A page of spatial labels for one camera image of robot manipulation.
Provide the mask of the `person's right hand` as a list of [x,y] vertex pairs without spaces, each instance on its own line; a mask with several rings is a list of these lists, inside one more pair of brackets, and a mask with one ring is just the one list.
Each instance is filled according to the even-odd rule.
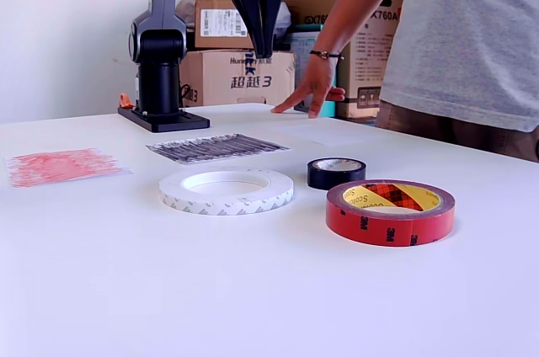
[[319,116],[325,101],[343,101],[344,89],[334,86],[335,69],[341,59],[343,57],[339,54],[328,53],[327,51],[311,51],[310,60],[299,87],[281,104],[275,106],[271,112],[283,113],[310,97],[311,104],[307,115],[310,119],[315,119]]

